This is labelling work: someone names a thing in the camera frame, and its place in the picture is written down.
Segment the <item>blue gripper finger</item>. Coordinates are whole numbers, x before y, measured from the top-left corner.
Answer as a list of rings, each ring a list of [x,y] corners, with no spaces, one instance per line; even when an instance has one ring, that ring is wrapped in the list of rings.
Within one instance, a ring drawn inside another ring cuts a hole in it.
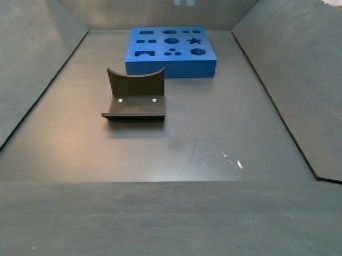
[[[176,5],[182,5],[184,0],[174,0]]]
[[[196,0],[188,0],[186,4],[188,4],[188,6],[194,6],[196,5]]]

